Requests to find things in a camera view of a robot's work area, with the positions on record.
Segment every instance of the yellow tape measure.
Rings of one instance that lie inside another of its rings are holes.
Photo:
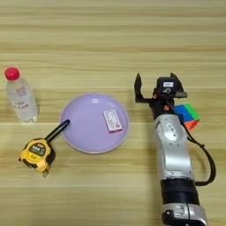
[[[64,121],[45,139],[39,138],[29,141],[21,152],[19,160],[26,166],[41,172],[43,176],[46,177],[49,173],[50,166],[56,157],[56,153],[50,142],[62,132],[69,123],[69,119]]]

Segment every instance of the plastic water bottle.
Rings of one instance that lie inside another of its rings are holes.
[[[17,68],[8,68],[4,75],[8,79],[6,92],[19,120],[23,122],[36,121],[38,107],[32,88],[20,77]]]

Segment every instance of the black cable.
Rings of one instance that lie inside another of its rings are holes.
[[[46,138],[45,140],[51,142],[59,133],[61,133],[70,123],[70,120],[67,119],[62,122],[56,129],[54,129]]]
[[[210,176],[209,176],[209,179],[207,181],[196,181],[195,184],[197,186],[206,186],[206,185],[209,185],[210,183],[212,183],[215,180],[215,176],[216,176],[216,167],[215,167],[215,161],[214,161],[214,159],[212,158],[212,156],[210,155],[210,153],[205,149],[205,145],[200,144],[191,135],[191,133],[188,131],[188,129],[187,129],[185,123],[184,123],[184,120],[175,112],[175,110],[173,109],[173,107],[170,105],[169,101],[166,101],[166,102],[167,102],[167,105],[169,106],[169,108],[173,111],[173,113],[178,116],[181,125],[185,128],[185,130],[187,132],[187,135],[188,135],[187,139],[191,143],[198,145],[204,151],[204,153],[206,154],[206,156],[208,158],[208,162],[209,162],[209,166],[210,166]]]

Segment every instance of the small box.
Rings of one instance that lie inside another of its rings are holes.
[[[118,119],[117,112],[114,109],[103,111],[103,115],[108,126],[109,132],[122,131],[123,127]]]
[[[199,113],[189,103],[177,105],[174,110],[178,115],[183,117],[188,130],[194,128],[200,121]]]

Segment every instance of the tape measure strap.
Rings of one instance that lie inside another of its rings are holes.
[[[61,133],[70,123],[70,120],[67,119],[64,122],[62,122],[55,130],[53,130],[46,138],[45,140],[48,142],[51,142],[59,133]]]

